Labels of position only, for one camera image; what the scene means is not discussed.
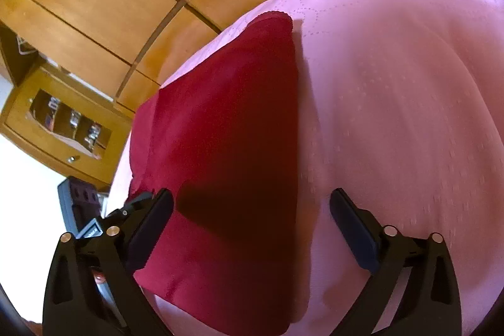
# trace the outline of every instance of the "silver screw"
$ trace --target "silver screw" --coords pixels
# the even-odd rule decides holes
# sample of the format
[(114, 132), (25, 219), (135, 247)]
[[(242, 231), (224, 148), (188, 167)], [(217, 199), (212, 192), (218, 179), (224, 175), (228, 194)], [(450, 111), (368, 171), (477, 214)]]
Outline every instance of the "silver screw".
[(395, 237), (397, 235), (397, 228), (392, 225), (387, 225), (383, 228), (383, 232), (385, 232), (385, 235), (388, 235), (389, 237)]
[(71, 239), (72, 239), (72, 234), (70, 232), (65, 232), (63, 235), (60, 236), (60, 241), (62, 243), (68, 242)]
[(440, 244), (443, 242), (443, 236), (441, 234), (438, 234), (437, 232), (434, 232), (432, 234), (432, 240)]
[(120, 228), (116, 225), (112, 225), (111, 227), (109, 227), (107, 229), (107, 235), (109, 237), (115, 237), (119, 232), (120, 232)]

